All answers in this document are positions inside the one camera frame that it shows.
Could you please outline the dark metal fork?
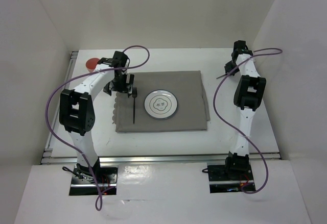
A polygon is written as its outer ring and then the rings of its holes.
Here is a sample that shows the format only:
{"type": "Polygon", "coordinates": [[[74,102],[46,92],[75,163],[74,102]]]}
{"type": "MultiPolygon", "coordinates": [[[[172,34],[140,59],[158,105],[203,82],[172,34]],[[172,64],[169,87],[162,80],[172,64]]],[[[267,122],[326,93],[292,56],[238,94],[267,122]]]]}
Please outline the dark metal fork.
{"type": "Polygon", "coordinates": [[[132,89],[132,97],[133,97],[133,124],[135,124],[135,100],[137,98],[137,88],[133,87],[132,89]]]}

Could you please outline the red plastic cup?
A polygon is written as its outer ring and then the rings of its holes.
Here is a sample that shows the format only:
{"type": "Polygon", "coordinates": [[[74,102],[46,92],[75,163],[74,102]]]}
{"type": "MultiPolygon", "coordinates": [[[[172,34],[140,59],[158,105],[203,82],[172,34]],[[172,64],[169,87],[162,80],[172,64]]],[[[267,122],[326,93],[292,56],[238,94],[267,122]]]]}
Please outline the red plastic cup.
{"type": "Polygon", "coordinates": [[[93,72],[98,64],[99,58],[90,58],[86,61],[85,67],[88,72],[93,72]]]}

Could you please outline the white patterned plate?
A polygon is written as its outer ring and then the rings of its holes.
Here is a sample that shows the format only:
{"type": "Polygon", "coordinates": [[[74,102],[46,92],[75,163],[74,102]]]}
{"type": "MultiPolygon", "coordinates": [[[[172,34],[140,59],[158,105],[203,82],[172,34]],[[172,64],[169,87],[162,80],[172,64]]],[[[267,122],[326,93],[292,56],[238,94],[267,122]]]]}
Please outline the white patterned plate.
{"type": "Polygon", "coordinates": [[[168,119],[178,109],[176,96],[166,90],[154,90],[144,100],[146,113],[154,119],[168,119]]]}

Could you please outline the grey cloth placemat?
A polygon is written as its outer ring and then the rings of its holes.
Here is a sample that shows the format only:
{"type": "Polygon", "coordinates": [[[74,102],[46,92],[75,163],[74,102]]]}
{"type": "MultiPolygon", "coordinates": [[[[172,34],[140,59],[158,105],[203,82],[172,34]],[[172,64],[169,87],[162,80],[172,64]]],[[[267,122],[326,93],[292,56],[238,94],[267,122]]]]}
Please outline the grey cloth placemat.
{"type": "Polygon", "coordinates": [[[112,117],[116,132],[154,133],[207,129],[210,115],[199,70],[139,72],[134,75],[134,85],[137,88],[135,124],[133,124],[133,98],[117,93],[112,117]],[[172,117],[154,119],[146,113],[144,100],[154,90],[166,90],[176,96],[178,109],[172,117]]]}

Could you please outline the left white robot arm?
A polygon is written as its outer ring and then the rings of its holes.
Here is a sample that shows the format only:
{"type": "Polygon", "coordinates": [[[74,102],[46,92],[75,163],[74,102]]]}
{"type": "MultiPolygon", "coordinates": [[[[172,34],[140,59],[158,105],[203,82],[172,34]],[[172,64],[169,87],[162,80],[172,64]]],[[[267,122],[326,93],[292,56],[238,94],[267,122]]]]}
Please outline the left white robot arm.
{"type": "Polygon", "coordinates": [[[90,183],[101,178],[100,160],[91,135],[96,120],[93,101],[101,91],[108,95],[119,92],[131,96],[134,75],[127,74],[128,66],[128,56],[116,51],[112,58],[98,61],[94,75],[60,94],[59,122],[70,135],[74,147],[86,156],[77,153],[77,168],[90,183]]]}

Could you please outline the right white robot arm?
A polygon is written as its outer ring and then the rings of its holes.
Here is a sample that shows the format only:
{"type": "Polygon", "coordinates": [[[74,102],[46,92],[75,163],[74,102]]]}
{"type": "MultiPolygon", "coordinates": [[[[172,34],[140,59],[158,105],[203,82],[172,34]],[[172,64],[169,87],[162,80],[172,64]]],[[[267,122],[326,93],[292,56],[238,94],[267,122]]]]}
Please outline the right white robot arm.
{"type": "Polygon", "coordinates": [[[242,175],[250,170],[249,142],[246,139],[251,132],[252,121],[257,108],[261,105],[266,79],[262,78],[256,70],[253,60],[245,60],[253,56],[244,40],[238,40],[233,44],[232,60],[225,65],[225,72],[241,77],[236,88],[233,103],[238,108],[240,123],[236,142],[231,146],[228,157],[223,166],[225,177],[231,180],[239,180],[242,175]]]}

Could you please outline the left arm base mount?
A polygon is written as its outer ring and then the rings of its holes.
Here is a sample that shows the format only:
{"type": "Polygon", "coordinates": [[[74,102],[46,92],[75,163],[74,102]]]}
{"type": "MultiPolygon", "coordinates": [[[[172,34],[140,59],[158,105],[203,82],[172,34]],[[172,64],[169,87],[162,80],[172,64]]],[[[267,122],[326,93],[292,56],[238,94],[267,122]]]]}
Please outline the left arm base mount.
{"type": "MultiPolygon", "coordinates": [[[[73,170],[66,166],[62,167],[63,171],[72,175],[69,196],[88,196],[98,195],[95,181],[91,175],[78,172],[75,166],[73,170]]],[[[97,175],[97,182],[103,195],[116,195],[118,180],[118,167],[101,168],[97,175]]]]}

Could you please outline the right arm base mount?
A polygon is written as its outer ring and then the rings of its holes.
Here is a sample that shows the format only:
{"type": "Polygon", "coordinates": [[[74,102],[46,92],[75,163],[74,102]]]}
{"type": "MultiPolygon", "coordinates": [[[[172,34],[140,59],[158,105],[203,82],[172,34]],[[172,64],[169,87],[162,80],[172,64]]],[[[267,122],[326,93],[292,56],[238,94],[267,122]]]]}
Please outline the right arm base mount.
{"type": "Polygon", "coordinates": [[[208,176],[210,193],[256,191],[251,167],[245,173],[229,175],[224,165],[208,165],[201,172],[208,176]]]}

